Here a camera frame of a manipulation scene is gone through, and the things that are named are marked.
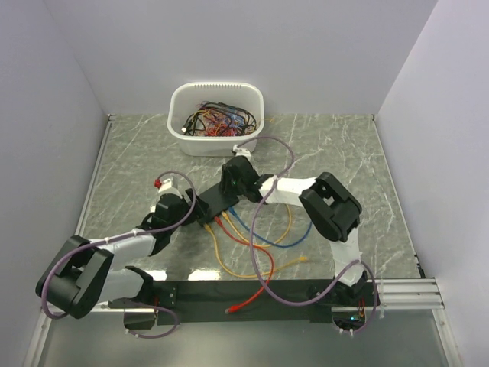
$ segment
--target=white plastic basket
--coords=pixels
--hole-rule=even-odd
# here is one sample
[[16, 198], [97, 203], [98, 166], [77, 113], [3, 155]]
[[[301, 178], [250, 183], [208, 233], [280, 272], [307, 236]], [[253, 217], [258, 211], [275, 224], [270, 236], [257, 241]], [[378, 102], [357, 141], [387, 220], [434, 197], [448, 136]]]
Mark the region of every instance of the white plastic basket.
[[[257, 129], [246, 136], [188, 136], [182, 132], [187, 117], [196, 111], [203, 101], [223, 102], [249, 111], [257, 120]], [[188, 155], [225, 157], [232, 155], [232, 147], [260, 134], [264, 127], [264, 104], [260, 90], [247, 83], [187, 83], [171, 96], [168, 130]], [[254, 150], [257, 141], [250, 141], [244, 148]]]

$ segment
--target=marble tabletop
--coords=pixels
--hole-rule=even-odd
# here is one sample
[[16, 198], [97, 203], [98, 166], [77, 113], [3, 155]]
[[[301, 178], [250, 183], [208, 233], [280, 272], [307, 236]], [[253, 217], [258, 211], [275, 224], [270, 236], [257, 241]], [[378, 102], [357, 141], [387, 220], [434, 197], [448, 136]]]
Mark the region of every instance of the marble tabletop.
[[[228, 158], [185, 155], [166, 122], [166, 115], [117, 115], [109, 123], [81, 235], [103, 238], [137, 226], [157, 198], [153, 183], [162, 171], [188, 174], [198, 192], [219, 181], [221, 166]], [[266, 122], [262, 134], [282, 138], [296, 153], [297, 161], [288, 177], [316, 177], [328, 171], [358, 199], [363, 206], [359, 229], [362, 258], [377, 278], [419, 278], [415, 252], [371, 115], [275, 115]], [[259, 174], [283, 170], [286, 159], [286, 150], [274, 141], [259, 141], [253, 153]], [[186, 188], [183, 180], [180, 187]], [[242, 200], [235, 209], [249, 225], [255, 207]], [[283, 244], [302, 237], [309, 225], [303, 209], [293, 207], [292, 211], [293, 226]], [[265, 206], [256, 232], [276, 239], [285, 230], [287, 218], [284, 205]], [[212, 227], [224, 263], [239, 274], [253, 274], [248, 247], [231, 241], [215, 223]], [[299, 256], [308, 258], [308, 262], [285, 268], [274, 278], [333, 276], [330, 246], [314, 228], [299, 245], [270, 250], [276, 266]], [[258, 257], [263, 269], [267, 268], [267, 258]], [[175, 232], [159, 254], [134, 260], [131, 265], [158, 274], [159, 279], [234, 279], [219, 267], [212, 237], [196, 223]]]

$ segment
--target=cable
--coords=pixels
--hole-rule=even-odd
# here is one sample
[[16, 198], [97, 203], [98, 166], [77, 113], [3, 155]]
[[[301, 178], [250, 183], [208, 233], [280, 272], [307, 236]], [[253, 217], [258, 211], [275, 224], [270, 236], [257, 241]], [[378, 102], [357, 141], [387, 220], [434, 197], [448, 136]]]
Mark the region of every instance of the cable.
[[[240, 218], [240, 216], [236, 213], [236, 211], [231, 207], [228, 209], [228, 211], [236, 218], [236, 220], [239, 222], [239, 224], [241, 224], [241, 226], [246, 229], [246, 232], [250, 232], [250, 229], [248, 226], [246, 226], [245, 222], [243, 222], [243, 219]], [[280, 247], [280, 248], [289, 248], [289, 247], [293, 247], [295, 245], [298, 245], [300, 244], [304, 239], [306, 239], [306, 237], [309, 235], [309, 233], [311, 232], [311, 229], [313, 228], [313, 222], [309, 222], [309, 227], [307, 227], [307, 230], [306, 230], [306, 233], [304, 233], [304, 235], [298, 239], [297, 241], [291, 243], [290, 245], [279, 245], [277, 242], [279, 241], [276, 241], [276, 242], [272, 242], [270, 241], [269, 239], [265, 239], [263, 238], [262, 236], [258, 235], [257, 233], [254, 233], [254, 236], [257, 238], [257, 239], [260, 239], [261, 241], [263, 242], [266, 242], [267, 244], [271, 245], [271, 246], [275, 246], [275, 247]]]
[[[221, 212], [221, 215], [226, 220], [226, 222], [228, 222], [228, 224], [231, 226], [231, 228], [233, 229], [233, 231], [235, 231], [235, 233], [238, 235], [238, 237], [240, 239], [242, 239], [244, 242], [247, 241], [247, 239], [238, 231], [238, 229], [236, 228], [236, 226], [234, 225], [234, 223], [231, 221], [231, 218], [229, 218], [227, 212]], [[254, 243], [253, 245], [255, 245], [257, 247], [261, 247], [261, 248], [269, 248], [269, 247], [272, 247], [272, 245], [259, 245], [257, 243]]]
[[133, 330], [126, 330], [128, 333], [130, 333], [131, 335], [136, 336], [137, 338], [141, 338], [141, 339], [159, 339], [159, 338], [163, 338], [164, 336], [170, 335], [180, 325], [180, 319], [178, 318], [178, 315], [176, 315], [176, 313], [174, 313], [172, 310], [169, 310], [167, 308], [160, 307], [160, 306], [151, 306], [149, 304], [140, 304], [140, 303], [136, 303], [136, 302], [132, 302], [132, 303], [134, 305], [136, 305], [136, 306], [139, 306], [139, 307], [152, 308], [154, 310], [158, 310], [158, 311], [161, 311], [161, 312], [166, 312], [169, 315], [171, 315], [172, 318], [175, 320], [175, 323], [173, 324], [173, 326], [171, 327], [171, 329], [169, 329], [168, 331], [166, 331], [164, 333], [157, 334], [157, 335], [144, 335], [144, 334], [136, 333]]
[[[262, 248], [268, 248], [268, 247], [271, 247], [272, 245], [276, 245], [278, 242], [282, 241], [283, 239], [285, 239], [285, 237], [289, 234], [290, 232], [290, 228], [292, 227], [292, 211], [290, 210], [290, 207], [285, 204], [286, 208], [287, 208], [287, 213], [289, 214], [289, 224], [287, 225], [287, 229], [285, 230], [284, 233], [282, 233], [282, 235], [275, 241], [275, 242], [272, 242], [272, 241], [268, 241], [268, 245], [257, 245], [256, 243], [254, 244], [255, 246], [258, 246], [258, 247], [262, 247]], [[222, 216], [224, 217], [224, 219], [226, 219], [226, 221], [229, 223], [229, 225], [233, 228], [233, 230], [236, 232], [236, 234], [243, 240], [243, 241], [246, 241], [248, 242], [248, 240], [238, 231], [238, 229], [235, 227], [235, 224], [231, 221], [231, 218], [229, 218], [227, 212], [222, 212], [221, 213]]]
[[257, 219], [258, 213], [260, 212], [261, 207], [264, 205], [264, 203], [267, 201], [268, 197], [270, 197], [270, 195], [273, 193], [273, 191], [277, 188], [277, 181], [278, 181], [278, 179], [280, 177], [282, 177], [285, 173], [287, 173], [290, 170], [290, 168], [292, 168], [292, 166], [294, 164], [294, 161], [295, 161], [295, 156], [294, 156], [294, 153], [292, 151], [292, 148], [285, 141], [283, 141], [282, 139], [279, 139], [279, 138], [272, 137], [272, 136], [257, 136], [255, 138], [251, 138], [251, 139], [248, 139], [246, 141], [243, 141], [241, 144], [238, 145], [238, 147], [241, 147], [242, 145], [247, 144], [250, 141], [258, 140], [258, 139], [271, 139], [271, 140], [278, 141], [279, 143], [281, 143], [290, 152], [290, 156], [291, 156], [290, 163], [283, 169], [283, 171], [281, 171], [274, 178], [274, 182], [272, 183], [272, 187], [271, 187], [270, 191], [268, 191], [263, 196], [263, 198], [260, 200], [260, 202], [258, 203], [257, 209], [254, 211], [253, 217], [251, 219], [250, 240], [249, 240], [250, 241], [250, 245], [249, 246], [250, 246], [250, 253], [251, 253], [251, 263], [253, 265], [254, 272], [257, 275], [258, 281], [265, 288], [265, 290], [267, 291], [267, 293], [270, 296], [272, 296], [272, 298], [274, 298], [275, 300], [277, 300], [278, 302], [280, 302], [282, 304], [285, 304], [287, 306], [291, 306], [291, 307], [303, 307], [303, 306], [309, 306], [310, 304], [314, 304], [315, 302], [317, 302], [318, 300], [320, 300], [321, 298], [323, 298], [324, 296], [326, 296], [327, 293], [330, 292], [330, 290], [336, 285], [336, 283], [338, 283], [339, 279], [341, 279], [341, 277], [345, 274], [346, 271], [348, 271], [349, 268], [351, 268], [352, 266], [354, 266], [356, 264], [362, 264], [364, 266], [364, 268], [367, 270], [368, 274], [371, 276], [372, 285], [374, 286], [374, 307], [372, 309], [372, 314], [365, 321], [365, 324], [363, 326], [361, 326], [360, 328], [358, 328], [353, 333], [358, 333], [358, 332], [364, 330], [364, 328], [371, 322], [371, 319], [375, 315], [375, 312], [377, 310], [377, 299], [378, 299], [378, 289], [377, 289], [377, 284], [375, 283], [374, 272], [372, 271], [372, 269], [364, 261], [362, 261], [362, 260], [354, 260], [354, 261], [352, 261], [350, 264], [346, 265], [345, 268], [338, 273], [338, 275], [336, 276], [336, 278], [333, 279], [333, 281], [329, 284], [329, 286], [323, 292], [321, 292], [318, 296], [316, 296], [316, 297], [314, 297], [314, 298], [312, 298], [310, 300], [305, 300], [305, 301], [302, 301], [302, 302], [291, 302], [289, 300], [284, 300], [282, 297], [279, 297], [278, 295], [276, 295], [268, 287], [268, 284], [261, 277], [260, 269], [258, 268], [257, 259], [254, 256], [254, 248], [253, 248], [253, 245], [252, 245], [253, 236], [254, 236], [254, 224], [256, 222], [256, 219]]
[[63, 265], [65, 262], [67, 262], [68, 260], [70, 260], [74, 255], [79, 254], [80, 252], [83, 252], [85, 250], [88, 250], [88, 249], [91, 249], [91, 248], [95, 248], [95, 247], [101, 246], [101, 245], [108, 245], [109, 243], [113, 243], [113, 242], [117, 242], [117, 241], [122, 241], [123, 239], [129, 239], [131, 237], [135, 237], [135, 236], [139, 236], [139, 235], [153, 235], [153, 234], [156, 234], [156, 233], [169, 231], [171, 229], [175, 229], [176, 227], [178, 227], [179, 225], [181, 225], [182, 223], [184, 223], [187, 220], [187, 218], [189, 218], [190, 214], [193, 211], [193, 208], [196, 205], [196, 188], [195, 188], [193, 182], [185, 174], [183, 174], [183, 173], [181, 173], [179, 171], [165, 171], [165, 172], [163, 172], [162, 174], [160, 174], [157, 177], [157, 180], [159, 180], [160, 178], [162, 178], [162, 176], [164, 176], [166, 174], [176, 174], [176, 175], [179, 175], [179, 176], [183, 177], [186, 180], [186, 182], [189, 183], [190, 188], [192, 189], [193, 197], [192, 197], [192, 203], [190, 205], [190, 208], [189, 208], [189, 211], [187, 212], [187, 214], [185, 216], [183, 216], [183, 218], [181, 220], [179, 220], [177, 223], [175, 223], [175, 224], [173, 224], [171, 226], [168, 226], [168, 227], [164, 227], [164, 228], [160, 228], [160, 229], [152, 229], [152, 230], [149, 230], [149, 231], [127, 232], [127, 233], [123, 233], [121, 235], [115, 235], [115, 236], [110, 237], [110, 238], [107, 238], [107, 239], [101, 239], [99, 241], [90, 242], [90, 243], [88, 243], [86, 245], [82, 245], [82, 246], [80, 246], [78, 248], [75, 248], [74, 250], [66, 253], [53, 266], [53, 268], [51, 269], [51, 271], [47, 275], [46, 281], [44, 282], [44, 285], [43, 285], [43, 290], [41, 291], [40, 303], [41, 303], [42, 310], [46, 314], [46, 316], [48, 316], [50, 319], [55, 319], [55, 320], [61, 319], [61, 318], [65, 317], [65, 316], [67, 316], [67, 313], [62, 313], [62, 314], [56, 315], [56, 314], [50, 312], [49, 306], [47, 305], [47, 290], [49, 289], [49, 284], [53, 280], [53, 277], [56, 274], [58, 268], [61, 265]]
[[[218, 261], [219, 261], [219, 264], [222, 266], [222, 268], [224, 268], [227, 272], [230, 272], [225, 266], [224, 264], [222, 264], [222, 261], [219, 257], [219, 247], [218, 247], [218, 244], [217, 244], [217, 237], [215, 237], [215, 233], [214, 231], [212, 231], [212, 228], [209, 224], [205, 224], [204, 225], [204, 228], [206, 229], [207, 232], [210, 233], [210, 235], [212, 236], [212, 239], [214, 239], [214, 248], [215, 248], [215, 256], [217, 257]], [[268, 258], [270, 259], [270, 271], [268, 272], [269, 274], [269, 277], [267, 279], [267, 282], [266, 284], [270, 283], [270, 280], [272, 278], [272, 275], [274, 273], [274, 258], [272, 257], [272, 255], [265, 249], [263, 248], [259, 248], [258, 249], [262, 252], [264, 252], [265, 254], [267, 254]], [[253, 294], [251, 297], [249, 297], [245, 302], [241, 303], [241, 304], [236, 304], [234, 306], [230, 306], [228, 309], [225, 310], [226, 313], [234, 313], [234, 312], [237, 312], [239, 311], [241, 308], [245, 307], [246, 305], [250, 304], [251, 302], [253, 302], [253, 300], [255, 300], [262, 292], [263, 292], [264, 288], [261, 287], [255, 294]]]
[[186, 119], [182, 127], [184, 135], [242, 136], [254, 132], [256, 118], [248, 111], [222, 102], [203, 102], [198, 110]]
[[[217, 222], [218, 226], [221, 227], [221, 229], [224, 231], [224, 233], [226, 235], [228, 235], [229, 237], [231, 237], [236, 242], [241, 243], [242, 245], [248, 246], [248, 242], [240, 241], [239, 239], [237, 239], [236, 237], [234, 237], [231, 233], [229, 233], [229, 231], [224, 227], [224, 225], [222, 224], [221, 220], [218, 217], [215, 217], [215, 221]], [[226, 265], [224, 265], [224, 262], [221, 260], [221, 256], [219, 255], [219, 245], [217, 243], [217, 238], [215, 239], [214, 247], [215, 247], [215, 257], [217, 258], [217, 262], [219, 263], [219, 265], [221, 265], [221, 268], [223, 268], [226, 273], [228, 273], [229, 275], [232, 275], [233, 277], [237, 277], [237, 278], [240, 278], [240, 279], [256, 279], [257, 278], [257, 276], [255, 274], [250, 274], [250, 275], [236, 274], [236, 273], [233, 272], [233, 270], [229, 269]], [[262, 251], [262, 252], [266, 252], [267, 255], [268, 255], [268, 251], [264, 250], [263, 248], [259, 248], [259, 247], [257, 247], [257, 248], [260, 251]], [[277, 271], [280, 271], [280, 270], [283, 270], [285, 268], [288, 268], [289, 266], [292, 266], [292, 265], [295, 265], [295, 264], [299, 264], [301, 262], [306, 262], [306, 261], [308, 261], [308, 258], [307, 257], [300, 256], [300, 257], [296, 258], [295, 260], [289, 261], [286, 264], [281, 265], [278, 268], [275, 268], [274, 269], [274, 272], [276, 273]], [[261, 275], [264, 276], [264, 277], [266, 277], [267, 275], [270, 275], [270, 272], [269, 271], [266, 271], [266, 272], [262, 273]]]

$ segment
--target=white enclosure wall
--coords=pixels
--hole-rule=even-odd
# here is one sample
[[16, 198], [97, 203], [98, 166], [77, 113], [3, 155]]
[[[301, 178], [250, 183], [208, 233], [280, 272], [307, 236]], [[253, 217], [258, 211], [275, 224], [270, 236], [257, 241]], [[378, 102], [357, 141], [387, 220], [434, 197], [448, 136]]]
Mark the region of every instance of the white enclosure wall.
[[378, 116], [414, 245], [469, 366], [489, 361], [487, 15], [487, 0], [439, 0]]
[[44, 3], [0, 9], [0, 364], [19, 366], [34, 286], [73, 234], [106, 116]]
[[436, 0], [45, 0], [106, 112], [243, 81], [267, 113], [378, 112]]

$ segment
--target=tangled wires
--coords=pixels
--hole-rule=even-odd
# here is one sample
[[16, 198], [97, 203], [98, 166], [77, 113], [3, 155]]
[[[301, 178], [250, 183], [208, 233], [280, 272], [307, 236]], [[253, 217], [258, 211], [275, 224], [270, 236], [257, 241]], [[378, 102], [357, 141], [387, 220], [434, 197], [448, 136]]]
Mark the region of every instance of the tangled wires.
[[182, 128], [190, 136], [242, 136], [257, 128], [254, 116], [239, 107], [222, 102], [203, 102]]

